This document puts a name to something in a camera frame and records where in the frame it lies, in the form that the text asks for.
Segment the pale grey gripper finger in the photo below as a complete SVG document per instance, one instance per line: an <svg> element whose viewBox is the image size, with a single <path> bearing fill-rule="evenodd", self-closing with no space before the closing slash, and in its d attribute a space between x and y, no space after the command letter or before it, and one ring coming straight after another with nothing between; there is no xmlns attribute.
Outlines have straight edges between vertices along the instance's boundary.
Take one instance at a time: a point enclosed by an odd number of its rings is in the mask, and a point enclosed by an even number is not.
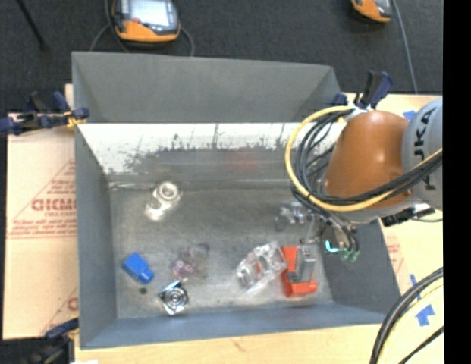
<svg viewBox="0 0 471 364"><path fill-rule="evenodd" d="M301 281L302 280L302 273L303 273L303 251L302 247L297 247L295 264L294 264L294 280Z"/></svg>
<svg viewBox="0 0 471 364"><path fill-rule="evenodd" d="M316 254L312 247L303 247L303 281L313 279L314 268L316 264Z"/></svg>

